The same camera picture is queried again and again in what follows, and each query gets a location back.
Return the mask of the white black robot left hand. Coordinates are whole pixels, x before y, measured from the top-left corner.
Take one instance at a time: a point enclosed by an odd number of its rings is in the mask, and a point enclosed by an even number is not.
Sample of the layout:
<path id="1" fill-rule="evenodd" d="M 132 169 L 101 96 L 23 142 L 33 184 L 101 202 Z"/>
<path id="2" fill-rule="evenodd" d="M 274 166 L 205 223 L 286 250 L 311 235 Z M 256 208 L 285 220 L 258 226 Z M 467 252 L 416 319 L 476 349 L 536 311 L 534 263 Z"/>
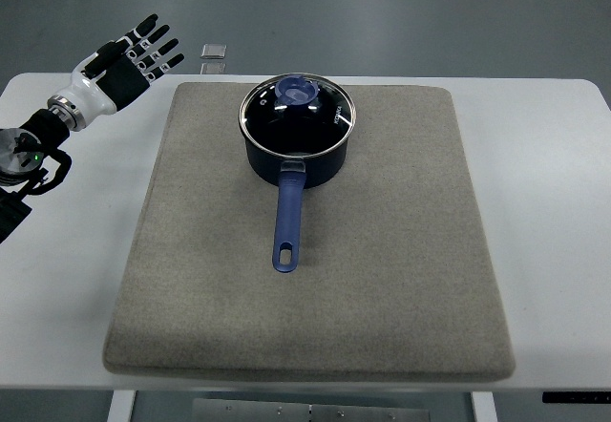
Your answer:
<path id="1" fill-rule="evenodd" d="M 75 132 L 125 109 L 184 59 L 175 52 L 176 38 L 163 40 L 169 31 L 153 13 L 104 44 L 73 69 L 70 84 L 50 97 L 48 109 Z"/>

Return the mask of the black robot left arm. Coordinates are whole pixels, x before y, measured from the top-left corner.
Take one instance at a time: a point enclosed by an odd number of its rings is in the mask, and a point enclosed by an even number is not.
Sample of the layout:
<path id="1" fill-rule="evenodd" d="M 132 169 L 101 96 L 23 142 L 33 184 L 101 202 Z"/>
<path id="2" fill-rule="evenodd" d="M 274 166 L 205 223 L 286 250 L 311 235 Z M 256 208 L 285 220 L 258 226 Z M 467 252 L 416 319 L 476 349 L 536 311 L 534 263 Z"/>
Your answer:
<path id="1" fill-rule="evenodd" d="M 17 128 L 1 131 L 1 240 L 31 213 L 27 196 L 41 196 L 67 177 L 72 158 L 60 145 L 70 129 L 56 113 L 40 109 Z"/>

